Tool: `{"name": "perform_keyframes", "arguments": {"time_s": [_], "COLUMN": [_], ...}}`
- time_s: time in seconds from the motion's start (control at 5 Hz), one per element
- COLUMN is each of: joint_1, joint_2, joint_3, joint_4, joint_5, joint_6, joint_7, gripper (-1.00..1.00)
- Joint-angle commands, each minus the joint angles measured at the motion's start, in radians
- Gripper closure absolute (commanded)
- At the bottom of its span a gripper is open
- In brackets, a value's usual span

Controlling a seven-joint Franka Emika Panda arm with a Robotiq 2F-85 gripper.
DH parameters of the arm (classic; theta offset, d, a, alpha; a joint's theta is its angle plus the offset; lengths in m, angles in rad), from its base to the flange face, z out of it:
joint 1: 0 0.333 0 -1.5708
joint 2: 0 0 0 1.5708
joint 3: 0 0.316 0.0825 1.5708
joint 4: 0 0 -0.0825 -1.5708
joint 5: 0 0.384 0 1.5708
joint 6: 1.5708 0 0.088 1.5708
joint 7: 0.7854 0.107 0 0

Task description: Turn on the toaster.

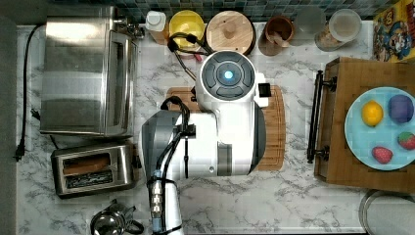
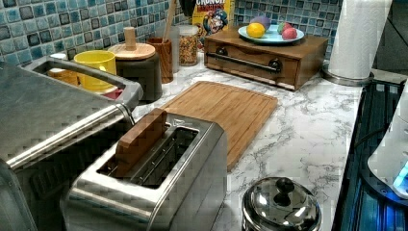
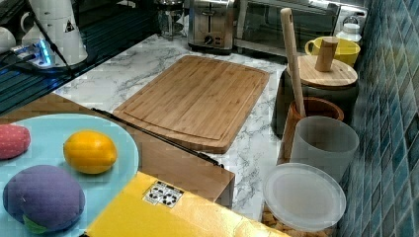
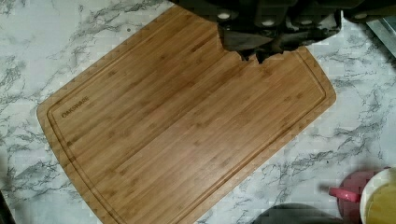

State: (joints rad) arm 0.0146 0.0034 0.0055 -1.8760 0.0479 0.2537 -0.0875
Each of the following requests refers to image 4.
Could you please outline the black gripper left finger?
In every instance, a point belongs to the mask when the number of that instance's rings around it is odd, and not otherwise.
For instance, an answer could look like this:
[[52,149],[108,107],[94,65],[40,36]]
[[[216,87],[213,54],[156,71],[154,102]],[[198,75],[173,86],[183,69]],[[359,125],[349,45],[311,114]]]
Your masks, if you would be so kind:
[[274,54],[270,46],[275,38],[274,15],[221,8],[217,23],[222,46],[237,52],[243,61],[255,55],[258,62],[263,62]]

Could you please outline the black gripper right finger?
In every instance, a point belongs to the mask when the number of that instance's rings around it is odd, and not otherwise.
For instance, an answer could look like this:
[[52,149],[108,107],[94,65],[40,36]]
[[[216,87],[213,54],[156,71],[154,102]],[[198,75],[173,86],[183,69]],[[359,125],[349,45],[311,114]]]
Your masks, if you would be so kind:
[[285,51],[294,51],[302,46],[320,42],[336,35],[342,28],[341,11],[326,16],[319,24],[308,24],[305,27],[295,27],[290,20],[286,21],[286,29],[269,43],[255,48],[258,63],[263,63],[267,58]]

